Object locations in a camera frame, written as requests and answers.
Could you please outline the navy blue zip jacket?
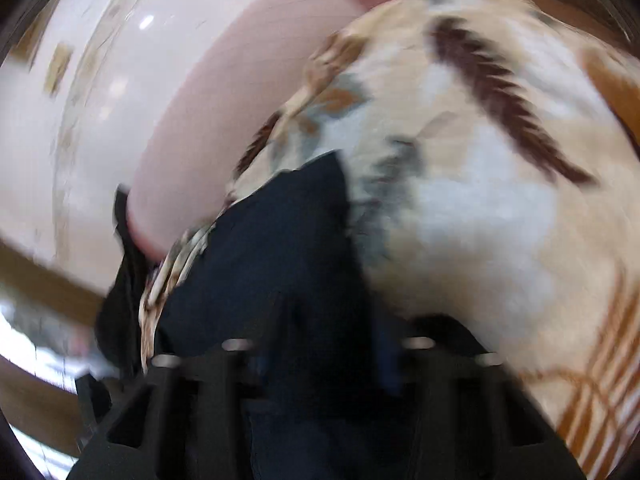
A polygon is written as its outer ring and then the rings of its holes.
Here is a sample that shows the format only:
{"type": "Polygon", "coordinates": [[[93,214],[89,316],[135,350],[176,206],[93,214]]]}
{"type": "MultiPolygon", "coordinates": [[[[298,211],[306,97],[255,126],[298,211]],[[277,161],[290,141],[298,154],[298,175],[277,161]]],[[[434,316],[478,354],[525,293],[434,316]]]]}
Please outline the navy blue zip jacket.
{"type": "Polygon", "coordinates": [[[198,367],[169,405],[190,476],[217,477],[218,434],[256,479],[392,475],[390,343],[348,213],[335,155],[279,174],[218,219],[170,294],[155,347],[198,367]]]}

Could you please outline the black garment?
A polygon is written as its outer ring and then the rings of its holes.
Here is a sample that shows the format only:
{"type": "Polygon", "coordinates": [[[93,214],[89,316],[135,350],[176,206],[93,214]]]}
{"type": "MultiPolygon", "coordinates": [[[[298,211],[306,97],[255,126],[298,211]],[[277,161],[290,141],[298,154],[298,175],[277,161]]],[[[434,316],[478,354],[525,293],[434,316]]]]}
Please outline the black garment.
{"type": "Polygon", "coordinates": [[[98,348],[125,380],[135,378],[142,369],[139,306],[151,271],[149,259],[137,245],[130,229],[128,196],[126,188],[117,188],[113,220],[122,248],[122,261],[94,324],[98,348]]]}

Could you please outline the wooden framed window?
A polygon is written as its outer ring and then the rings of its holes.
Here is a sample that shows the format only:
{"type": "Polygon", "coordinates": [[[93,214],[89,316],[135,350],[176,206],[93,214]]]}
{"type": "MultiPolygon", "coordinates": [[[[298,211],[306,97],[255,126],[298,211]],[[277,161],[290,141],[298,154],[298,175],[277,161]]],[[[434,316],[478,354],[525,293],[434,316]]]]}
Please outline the wooden framed window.
{"type": "Polygon", "coordinates": [[[22,434],[77,457],[75,379],[116,377],[93,323],[102,297],[1,245],[1,411],[22,434]]]}

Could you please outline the leaf pattern fleece blanket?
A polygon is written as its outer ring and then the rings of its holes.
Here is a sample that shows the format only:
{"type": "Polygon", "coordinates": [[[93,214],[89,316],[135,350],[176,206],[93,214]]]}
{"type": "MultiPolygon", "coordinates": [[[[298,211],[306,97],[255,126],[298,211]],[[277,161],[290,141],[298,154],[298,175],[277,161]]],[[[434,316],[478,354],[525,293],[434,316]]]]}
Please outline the leaf pattern fleece blanket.
{"type": "Polygon", "coordinates": [[[218,214],[157,261],[160,316],[231,207],[335,155],[347,232],[390,348],[402,476],[402,342],[491,353],[585,474],[638,476],[639,65],[532,0],[390,0],[332,32],[255,134],[218,214]]]}

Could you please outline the pink quilted mattress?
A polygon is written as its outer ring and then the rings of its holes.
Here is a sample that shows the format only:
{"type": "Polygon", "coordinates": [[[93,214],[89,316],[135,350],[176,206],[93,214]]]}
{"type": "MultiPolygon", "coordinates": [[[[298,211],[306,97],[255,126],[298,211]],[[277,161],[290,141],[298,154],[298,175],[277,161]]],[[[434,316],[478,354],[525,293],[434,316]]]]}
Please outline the pink quilted mattress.
{"type": "Polygon", "coordinates": [[[255,0],[214,41],[164,111],[127,202],[143,255],[158,261],[181,233],[218,214],[254,134],[299,87],[332,32],[390,0],[255,0]]]}

